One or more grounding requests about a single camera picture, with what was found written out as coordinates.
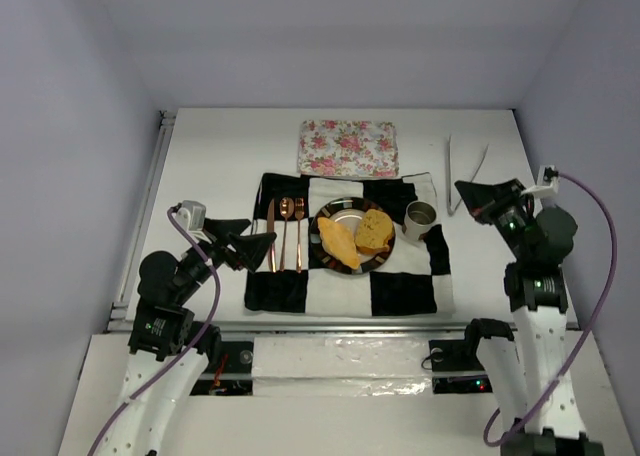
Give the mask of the stainless steel serving tongs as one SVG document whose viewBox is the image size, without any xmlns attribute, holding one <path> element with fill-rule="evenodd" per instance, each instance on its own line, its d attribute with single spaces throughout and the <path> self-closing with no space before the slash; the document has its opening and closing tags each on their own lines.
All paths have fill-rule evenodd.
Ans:
<svg viewBox="0 0 640 456">
<path fill-rule="evenodd" d="M 458 180 L 473 182 L 482 167 L 489 143 L 481 138 L 465 134 L 450 134 L 445 150 L 446 207 L 453 216 L 462 199 L 455 187 Z"/>
</svg>

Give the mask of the long bread piece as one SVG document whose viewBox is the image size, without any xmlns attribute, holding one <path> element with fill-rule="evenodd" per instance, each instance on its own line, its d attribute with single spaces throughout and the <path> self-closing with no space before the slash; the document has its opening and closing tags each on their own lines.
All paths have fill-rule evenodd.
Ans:
<svg viewBox="0 0 640 456">
<path fill-rule="evenodd" d="M 325 251 L 350 269 L 357 270 L 360 257 L 352 231 L 326 217 L 319 218 L 317 224 Z"/>
</svg>

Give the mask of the round bread piece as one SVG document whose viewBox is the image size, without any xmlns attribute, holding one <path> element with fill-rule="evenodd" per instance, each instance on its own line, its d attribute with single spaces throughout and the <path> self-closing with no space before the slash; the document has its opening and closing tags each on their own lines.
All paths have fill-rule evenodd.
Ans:
<svg viewBox="0 0 640 456">
<path fill-rule="evenodd" d="M 388 252 L 394 236 L 392 219 L 383 211 L 369 209 L 361 219 L 354 241 L 359 252 L 368 255 Z"/>
</svg>

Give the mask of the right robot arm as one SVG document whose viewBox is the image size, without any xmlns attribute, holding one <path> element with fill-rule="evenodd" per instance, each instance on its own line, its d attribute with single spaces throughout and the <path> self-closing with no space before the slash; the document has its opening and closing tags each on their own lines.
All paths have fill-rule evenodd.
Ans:
<svg viewBox="0 0 640 456">
<path fill-rule="evenodd" d="M 469 214 L 495 227 L 515 257 L 504 273 L 511 323 L 476 318 L 451 348 L 433 347 L 432 362 L 477 360 L 498 402 L 492 421 L 503 424 L 486 446 L 503 455 L 601 455 L 577 406 L 566 351 L 568 295 L 561 265 L 578 230 L 575 219 L 553 206 L 537 211 L 536 198 L 557 189 L 555 173 L 547 185 L 525 188 L 517 179 L 488 185 L 455 184 Z"/>
</svg>

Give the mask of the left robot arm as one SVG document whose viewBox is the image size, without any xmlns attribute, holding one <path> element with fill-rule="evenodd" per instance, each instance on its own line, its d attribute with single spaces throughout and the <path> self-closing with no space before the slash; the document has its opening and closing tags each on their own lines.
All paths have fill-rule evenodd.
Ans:
<svg viewBox="0 0 640 456">
<path fill-rule="evenodd" d="M 220 354 L 220 330 L 212 323 L 216 311 L 198 322 L 187 301 L 213 281 L 218 303 L 218 268 L 254 272 L 276 240 L 274 232 L 245 234 L 247 219 L 212 220 L 185 205 L 171 207 L 167 217 L 190 247 L 180 258 L 156 251 L 140 264 L 123 384 L 91 455 L 163 454 L 196 381 Z"/>
</svg>

